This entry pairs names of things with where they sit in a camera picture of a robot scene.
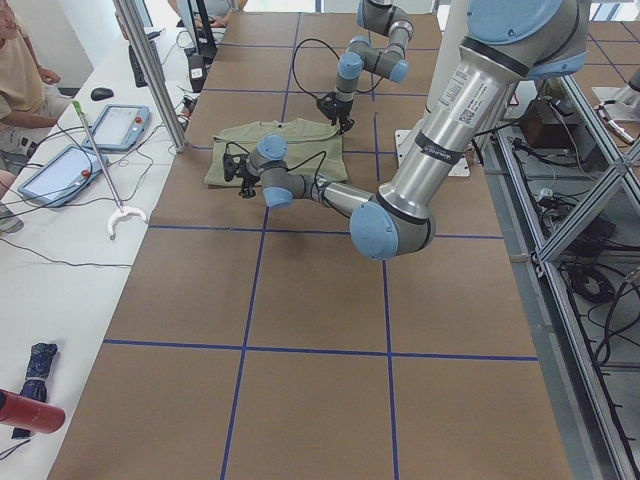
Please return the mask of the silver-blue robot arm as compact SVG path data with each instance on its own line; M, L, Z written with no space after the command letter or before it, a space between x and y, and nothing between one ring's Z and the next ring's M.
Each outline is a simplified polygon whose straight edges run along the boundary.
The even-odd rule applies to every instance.
M388 38L384 48L374 48L363 37L354 37L339 57L335 89L316 101L318 109L331 121L339 124L340 133L353 125L350 118L358 80L363 71L401 83L409 72L405 59L406 47L414 34L409 15L392 1L360 1L358 25Z
M374 193L299 173L286 164L287 145L276 134L264 136L249 154L225 155L224 177L240 178L244 197L261 185L271 208L309 199L347 216L351 240L368 258L417 252L434 235L431 199L509 88L583 66L589 9L586 1L469 2L459 63L409 135L397 172Z

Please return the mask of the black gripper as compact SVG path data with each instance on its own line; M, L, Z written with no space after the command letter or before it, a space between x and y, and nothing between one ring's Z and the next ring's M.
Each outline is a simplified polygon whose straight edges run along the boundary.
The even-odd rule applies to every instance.
M327 118L332 126L339 124L339 132L341 135L349 132L355 125L355 121L351 118L352 100L341 100L338 98L337 92L329 93L334 98L335 113L330 112Z
M255 187L259 183L260 178L250 171L249 156L245 154L241 155L243 156L243 160L239 173L241 174L240 178L242 179L242 183L239 195L244 199L254 198L256 196Z

